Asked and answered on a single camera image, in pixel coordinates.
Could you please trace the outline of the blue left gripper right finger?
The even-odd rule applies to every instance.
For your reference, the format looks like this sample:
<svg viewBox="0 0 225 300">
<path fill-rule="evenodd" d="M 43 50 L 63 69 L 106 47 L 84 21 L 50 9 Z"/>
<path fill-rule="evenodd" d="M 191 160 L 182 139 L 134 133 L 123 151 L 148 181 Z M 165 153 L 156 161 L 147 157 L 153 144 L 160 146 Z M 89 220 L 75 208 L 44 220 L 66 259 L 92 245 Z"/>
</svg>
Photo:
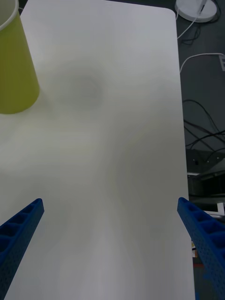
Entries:
<svg viewBox="0 0 225 300">
<path fill-rule="evenodd" d="M 217 296 L 225 298 L 225 225 L 187 199 L 178 199 L 177 212 L 193 241 Z"/>
</svg>

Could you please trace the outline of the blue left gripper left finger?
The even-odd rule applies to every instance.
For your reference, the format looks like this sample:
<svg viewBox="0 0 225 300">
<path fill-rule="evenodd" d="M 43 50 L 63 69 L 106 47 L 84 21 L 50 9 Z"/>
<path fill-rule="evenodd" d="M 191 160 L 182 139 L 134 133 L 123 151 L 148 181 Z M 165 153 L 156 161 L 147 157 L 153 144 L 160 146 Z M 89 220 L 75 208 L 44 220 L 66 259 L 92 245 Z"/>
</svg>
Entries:
<svg viewBox="0 0 225 300">
<path fill-rule="evenodd" d="M 32 236 L 44 213 L 41 198 L 34 200 L 0 226 L 0 299 L 4 299 Z"/>
</svg>

